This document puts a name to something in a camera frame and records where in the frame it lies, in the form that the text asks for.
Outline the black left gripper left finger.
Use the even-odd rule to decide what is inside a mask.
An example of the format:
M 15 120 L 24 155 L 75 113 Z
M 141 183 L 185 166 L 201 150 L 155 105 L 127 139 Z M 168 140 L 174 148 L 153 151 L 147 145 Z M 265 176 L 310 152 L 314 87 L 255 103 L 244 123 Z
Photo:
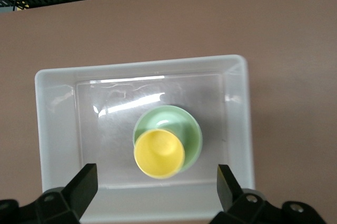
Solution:
M 1 223 L 80 223 L 97 191 L 97 165 L 88 163 L 65 187 L 49 189 L 25 206 L 1 200 Z

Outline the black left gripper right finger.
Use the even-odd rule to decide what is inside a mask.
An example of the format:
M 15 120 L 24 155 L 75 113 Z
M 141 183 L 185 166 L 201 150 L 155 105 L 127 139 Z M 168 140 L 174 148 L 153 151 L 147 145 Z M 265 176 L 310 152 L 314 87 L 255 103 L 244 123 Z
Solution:
M 218 165 L 216 188 L 223 210 L 210 223 L 326 223 L 306 203 L 286 201 L 278 208 L 260 192 L 242 189 L 226 164 Z

